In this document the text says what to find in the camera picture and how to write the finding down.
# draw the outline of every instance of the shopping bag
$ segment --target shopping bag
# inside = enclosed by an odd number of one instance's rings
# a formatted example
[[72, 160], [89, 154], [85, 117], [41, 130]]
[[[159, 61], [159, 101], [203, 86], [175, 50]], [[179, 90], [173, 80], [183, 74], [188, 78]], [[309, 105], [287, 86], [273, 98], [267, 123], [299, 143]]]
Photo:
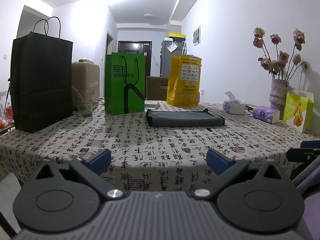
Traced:
[[111, 115], [144, 111], [145, 56], [129, 53], [107, 55], [105, 111]]
[[10, 90], [16, 129], [34, 133], [72, 115], [72, 46], [60, 34], [30, 32], [13, 40]]
[[201, 58], [192, 55], [172, 57], [167, 103], [172, 106], [197, 106], [199, 102]]
[[309, 132], [313, 102], [313, 93], [290, 91], [287, 93], [283, 121], [300, 132]]

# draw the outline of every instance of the glass of water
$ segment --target glass of water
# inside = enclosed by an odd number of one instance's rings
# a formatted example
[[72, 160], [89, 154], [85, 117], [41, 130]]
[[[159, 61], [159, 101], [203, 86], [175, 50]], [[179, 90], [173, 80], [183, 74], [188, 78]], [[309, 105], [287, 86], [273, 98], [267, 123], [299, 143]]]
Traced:
[[79, 91], [79, 94], [77, 94], [77, 105], [79, 115], [91, 115], [93, 105], [93, 91]]

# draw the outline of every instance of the yellow paper bag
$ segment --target yellow paper bag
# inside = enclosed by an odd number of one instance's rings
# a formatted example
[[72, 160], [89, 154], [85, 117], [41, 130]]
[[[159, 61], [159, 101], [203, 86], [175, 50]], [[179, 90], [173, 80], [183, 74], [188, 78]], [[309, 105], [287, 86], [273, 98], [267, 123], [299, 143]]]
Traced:
[[293, 90], [287, 93], [283, 121], [300, 132], [309, 131], [313, 113], [313, 93]]
[[172, 57], [167, 103], [172, 106], [197, 106], [201, 58], [192, 55]]

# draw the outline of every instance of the vase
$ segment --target vase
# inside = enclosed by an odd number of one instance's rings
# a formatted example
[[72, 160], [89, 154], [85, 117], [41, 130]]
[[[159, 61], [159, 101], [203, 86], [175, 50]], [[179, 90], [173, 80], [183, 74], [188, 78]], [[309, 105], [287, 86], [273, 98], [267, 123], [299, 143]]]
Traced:
[[269, 101], [270, 108], [280, 111], [280, 119], [283, 120], [284, 106], [289, 90], [289, 83], [281, 79], [273, 79], [271, 82], [271, 91]]

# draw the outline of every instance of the ribbed gray surface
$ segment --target ribbed gray surface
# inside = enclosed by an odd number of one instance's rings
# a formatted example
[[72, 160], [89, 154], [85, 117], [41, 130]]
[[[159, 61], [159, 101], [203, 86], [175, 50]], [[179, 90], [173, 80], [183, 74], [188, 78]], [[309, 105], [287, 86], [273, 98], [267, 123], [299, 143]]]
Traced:
[[43, 237], [24, 231], [15, 239], [302, 240], [295, 232], [256, 236], [238, 231], [222, 221], [210, 203], [190, 199], [185, 192], [142, 191], [106, 203], [92, 223], [74, 232]]

